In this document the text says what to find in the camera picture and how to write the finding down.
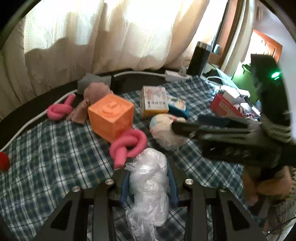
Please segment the white cable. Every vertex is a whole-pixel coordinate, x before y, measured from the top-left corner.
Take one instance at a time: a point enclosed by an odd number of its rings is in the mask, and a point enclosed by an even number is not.
[[[62,100],[66,99],[70,94],[76,93],[77,90],[73,90],[68,92],[67,94],[63,95],[61,98],[59,98],[54,104],[60,103]],[[39,115],[35,116],[33,119],[29,120],[26,124],[23,125],[23,127],[11,138],[11,140],[0,150],[0,152],[3,152],[21,133],[22,131],[31,123],[38,120],[42,116],[44,116],[47,113],[47,109],[40,113]]]
[[[224,80],[223,78],[218,77],[218,76],[209,76],[209,77],[206,79],[206,82],[207,82],[208,79],[211,79],[211,78]]]
[[[147,74],[147,75],[160,76],[163,78],[165,77],[164,74],[145,72],[145,71],[126,71],[126,72],[121,72],[121,73],[115,74],[114,77],[118,77],[118,76],[125,75],[125,74]]]

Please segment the gray sponge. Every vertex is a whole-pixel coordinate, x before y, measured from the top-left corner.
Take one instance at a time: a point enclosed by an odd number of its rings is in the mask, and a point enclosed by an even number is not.
[[[104,84],[108,85],[110,88],[111,85],[111,76],[97,76],[91,73],[87,73],[81,80],[77,82],[78,84],[78,91],[77,93],[83,95],[84,90],[89,86],[90,83],[93,82],[103,82]]]

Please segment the clutter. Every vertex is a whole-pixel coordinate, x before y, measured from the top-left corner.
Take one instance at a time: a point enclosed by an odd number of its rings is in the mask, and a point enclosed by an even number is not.
[[[100,137],[113,143],[124,131],[132,128],[133,110],[131,102],[108,94],[88,108],[91,127]]]
[[[244,109],[240,104],[235,104],[233,107],[237,109],[243,116],[245,116]]]
[[[142,117],[168,113],[168,100],[164,87],[143,86],[140,97]]]
[[[8,172],[10,168],[9,157],[4,152],[0,152],[0,171]]]
[[[213,99],[210,108],[219,116],[244,117],[244,115],[233,107],[220,93]]]
[[[167,97],[170,114],[175,115],[177,117],[189,117],[189,108],[185,100],[179,99],[171,95],[167,95]]]
[[[65,100],[64,104],[53,104],[47,109],[47,116],[50,120],[59,121],[64,118],[66,115],[70,114],[73,111],[71,106],[72,102],[75,99],[75,94],[70,94]]]
[[[260,121],[260,116],[254,111],[254,107],[250,107],[248,103],[241,103],[240,106],[244,109],[244,116],[252,121]]]
[[[126,211],[131,234],[137,241],[156,241],[155,227],[168,218],[169,179],[167,159],[152,148],[145,149],[126,168],[131,171],[129,184],[135,204]]]
[[[156,142],[166,150],[176,150],[186,143],[186,138],[176,135],[171,128],[173,121],[186,122],[183,117],[158,114],[151,119],[149,128]]]
[[[88,115],[88,107],[110,93],[112,91],[104,83],[90,83],[84,90],[84,100],[67,116],[67,120],[84,124]]]
[[[111,76],[97,76],[94,74],[87,73],[81,80],[77,82],[77,93],[80,95],[84,94],[84,90],[91,84],[91,83],[104,83],[110,88],[111,85]]]
[[[127,157],[135,158],[147,147],[148,139],[145,133],[138,129],[125,131],[110,146],[110,156],[114,160],[114,169],[122,168]]]

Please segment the black thermos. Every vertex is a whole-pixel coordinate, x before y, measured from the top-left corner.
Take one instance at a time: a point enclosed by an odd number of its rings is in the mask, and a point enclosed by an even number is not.
[[[211,53],[211,46],[203,42],[197,42],[194,53],[192,55],[190,64],[187,69],[189,75],[202,75],[202,71],[205,68],[207,60]]]

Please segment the red box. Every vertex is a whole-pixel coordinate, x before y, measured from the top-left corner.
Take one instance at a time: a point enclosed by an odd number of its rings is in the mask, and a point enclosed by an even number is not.
[[[225,117],[242,117],[240,113],[228,100],[226,100],[220,93],[213,99],[210,108],[219,116]]]

